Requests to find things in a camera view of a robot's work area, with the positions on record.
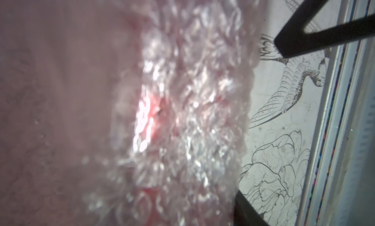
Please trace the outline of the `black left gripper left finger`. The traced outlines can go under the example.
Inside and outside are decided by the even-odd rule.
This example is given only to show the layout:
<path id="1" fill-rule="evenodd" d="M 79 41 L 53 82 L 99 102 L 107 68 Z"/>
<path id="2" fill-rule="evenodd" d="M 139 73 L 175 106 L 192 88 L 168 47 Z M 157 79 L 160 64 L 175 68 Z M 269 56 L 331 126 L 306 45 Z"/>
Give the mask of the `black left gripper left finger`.
<path id="1" fill-rule="evenodd" d="M 235 197 L 233 218 L 234 226 L 268 226 L 241 191 Z"/>

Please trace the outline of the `aluminium front rail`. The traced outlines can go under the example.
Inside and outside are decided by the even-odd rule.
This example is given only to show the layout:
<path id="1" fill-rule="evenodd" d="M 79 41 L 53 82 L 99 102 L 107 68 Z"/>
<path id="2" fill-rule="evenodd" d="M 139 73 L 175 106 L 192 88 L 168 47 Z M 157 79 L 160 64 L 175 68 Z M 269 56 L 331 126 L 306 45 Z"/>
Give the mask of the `aluminium front rail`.
<path id="1" fill-rule="evenodd" d="M 321 226 L 328 215 L 340 152 L 355 108 L 357 85 L 364 73 L 366 51 L 373 40 L 374 37 L 364 38 L 332 48 L 297 226 Z"/>

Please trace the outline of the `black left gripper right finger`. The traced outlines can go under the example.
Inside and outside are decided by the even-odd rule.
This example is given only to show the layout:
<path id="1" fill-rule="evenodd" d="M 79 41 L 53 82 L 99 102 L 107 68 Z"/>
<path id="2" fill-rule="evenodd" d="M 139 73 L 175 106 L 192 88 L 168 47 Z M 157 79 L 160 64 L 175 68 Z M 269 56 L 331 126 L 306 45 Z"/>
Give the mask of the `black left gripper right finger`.
<path id="1" fill-rule="evenodd" d="M 274 44 L 283 58 L 293 58 L 375 35 L 375 15 L 344 23 L 321 32 L 304 28 L 328 0 L 304 0 L 281 29 Z"/>

